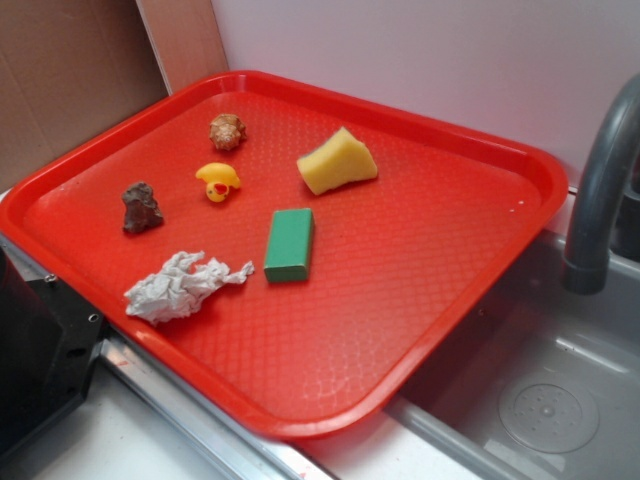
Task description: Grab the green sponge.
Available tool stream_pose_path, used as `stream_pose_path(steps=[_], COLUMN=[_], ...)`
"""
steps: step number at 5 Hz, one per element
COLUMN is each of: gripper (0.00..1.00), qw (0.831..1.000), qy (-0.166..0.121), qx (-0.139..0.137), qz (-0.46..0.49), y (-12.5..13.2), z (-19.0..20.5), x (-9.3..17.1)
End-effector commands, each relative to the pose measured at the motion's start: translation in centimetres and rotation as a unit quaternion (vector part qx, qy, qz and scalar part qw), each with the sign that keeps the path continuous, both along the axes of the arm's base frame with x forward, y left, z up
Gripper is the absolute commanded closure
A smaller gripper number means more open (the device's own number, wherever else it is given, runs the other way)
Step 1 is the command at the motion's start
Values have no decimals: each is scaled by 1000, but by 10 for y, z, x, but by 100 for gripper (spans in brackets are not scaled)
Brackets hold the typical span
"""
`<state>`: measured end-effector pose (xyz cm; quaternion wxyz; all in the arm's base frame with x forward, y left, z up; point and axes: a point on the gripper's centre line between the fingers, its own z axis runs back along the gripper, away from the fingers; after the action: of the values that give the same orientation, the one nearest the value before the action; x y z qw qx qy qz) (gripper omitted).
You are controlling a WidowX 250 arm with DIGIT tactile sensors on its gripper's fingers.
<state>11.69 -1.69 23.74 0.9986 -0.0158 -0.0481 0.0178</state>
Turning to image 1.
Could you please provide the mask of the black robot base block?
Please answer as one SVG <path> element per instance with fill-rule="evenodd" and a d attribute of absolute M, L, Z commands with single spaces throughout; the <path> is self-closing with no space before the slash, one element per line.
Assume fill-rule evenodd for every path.
<path fill-rule="evenodd" d="M 87 398 L 104 315 L 63 280 L 24 279 L 1 254 L 1 462 Z"/>

